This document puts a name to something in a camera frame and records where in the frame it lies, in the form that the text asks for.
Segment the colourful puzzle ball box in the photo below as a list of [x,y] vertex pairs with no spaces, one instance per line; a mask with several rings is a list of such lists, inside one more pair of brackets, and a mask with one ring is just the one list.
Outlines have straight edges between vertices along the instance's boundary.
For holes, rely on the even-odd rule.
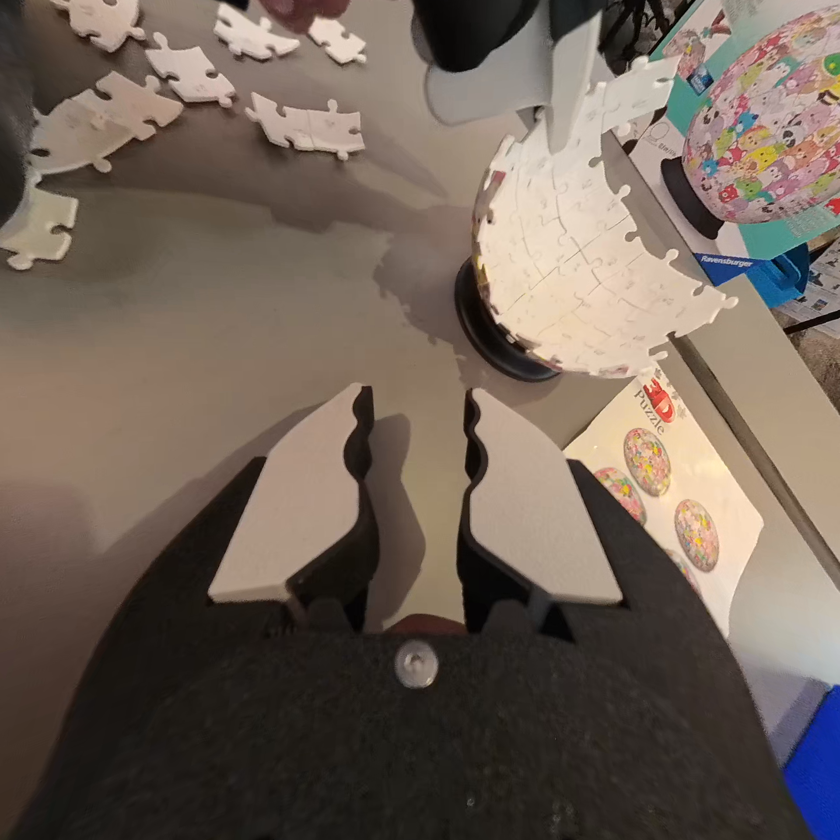
[[838,225],[839,2],[693,2],[652,57],[679,63],[631,160],[713,286],[798,297]]

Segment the blue plastic bin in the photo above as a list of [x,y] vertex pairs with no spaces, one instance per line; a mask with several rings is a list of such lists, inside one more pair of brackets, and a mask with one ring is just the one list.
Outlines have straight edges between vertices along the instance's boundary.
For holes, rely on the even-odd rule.
[[784,779],[816,839],[839,838],[839,686],[825,695],[791,758]]

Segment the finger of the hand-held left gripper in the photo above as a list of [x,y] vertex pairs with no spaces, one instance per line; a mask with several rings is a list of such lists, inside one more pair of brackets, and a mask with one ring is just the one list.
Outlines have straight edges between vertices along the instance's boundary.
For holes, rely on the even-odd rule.
[[591,83],[602,26],[597,11],[553,46],[549,103],[543,109],[548,146],[562,150],[570,140],[574,122]]
[[454,127],[547,107],[552,95],[552,39],[520,32],[465,71],[427,69],[425,99],[437,122]]

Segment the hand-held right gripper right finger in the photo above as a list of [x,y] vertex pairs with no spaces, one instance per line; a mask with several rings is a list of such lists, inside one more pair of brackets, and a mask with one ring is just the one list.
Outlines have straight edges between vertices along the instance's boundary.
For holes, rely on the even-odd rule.
[[561,448],[484,389],[465,395],[465,490],[456,570],[465,624],[515,602],[541,629],[564,603],[618,606],[623,594]]

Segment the printed instruction sheet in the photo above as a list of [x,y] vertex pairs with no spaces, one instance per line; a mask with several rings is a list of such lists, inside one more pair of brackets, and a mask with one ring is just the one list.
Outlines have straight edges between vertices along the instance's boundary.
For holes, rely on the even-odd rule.
[[564,453],[646,529],[729,637],[763,520],[665,373],[631,380]]

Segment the person's left hand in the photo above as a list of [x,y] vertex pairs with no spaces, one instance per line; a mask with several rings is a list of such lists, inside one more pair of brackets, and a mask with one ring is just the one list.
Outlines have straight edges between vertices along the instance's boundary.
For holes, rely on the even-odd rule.
[[284,29],[306,34],[316,18],[341,18],[351,1],[259,1],[267,15]]

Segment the pile of loose puzzle pieces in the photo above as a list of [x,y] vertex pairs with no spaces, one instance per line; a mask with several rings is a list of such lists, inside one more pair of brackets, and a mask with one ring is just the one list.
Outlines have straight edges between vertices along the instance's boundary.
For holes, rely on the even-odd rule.
[[[139,26],[141,2],[47,2],[67,15],[70,30],[106,54],[115,54],[128,40],[146,41]],[[249,2],[215,2],[213,34],[236,58],[268,61],[297,50],[297,38],[274,32],[266,16],[247,16]],[[308,37],[338,65],[365,64],[365,41],[337,19],[316,18]],[[185,104],[216,104],[230,109],[235,86],[219,73],[200,46],[174,49],[161,32],[144,50],[153,71],[143,83],[117,70],[93,88],[60,101],[43,113],[34,105],[34,131],[28,154],[28,182],[16,213],[2,225],[2,257],[12,270],[30,270],[37,261],[57,262],[67,254],[77,221],[78,200],[39,186],[51,175],[91,167],[108,174],[110,155],[132,141],[144,142],[181,117]],[[245,113],[261,125],[269,142],[297,151],[319,151],[347,161],[362,151],[361,116],[340,112],[335,100],[326,111],[284,108],[251,94]]]

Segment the partly built white puzzle ball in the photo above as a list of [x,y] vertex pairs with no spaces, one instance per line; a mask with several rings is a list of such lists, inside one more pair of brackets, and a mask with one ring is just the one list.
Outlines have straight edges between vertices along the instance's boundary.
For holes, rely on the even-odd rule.
[[626,379],[653,373],[670,337],[734,308],[737,297],[648,251],[602,161],[602,136],[666,105],[678,58],[635,59],[586,92],[564,149],[548,146],[543,109],[508,135],[474,205],[472,261],[491,317],[528,356],[561,373]]

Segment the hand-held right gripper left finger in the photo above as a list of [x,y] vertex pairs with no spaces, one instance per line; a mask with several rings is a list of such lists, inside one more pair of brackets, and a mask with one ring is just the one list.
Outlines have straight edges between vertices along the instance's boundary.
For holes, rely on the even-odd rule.
[[352,603],[380,559],[365,480],[373,390],[349,385],[269,451],[207,594],[215,603]]

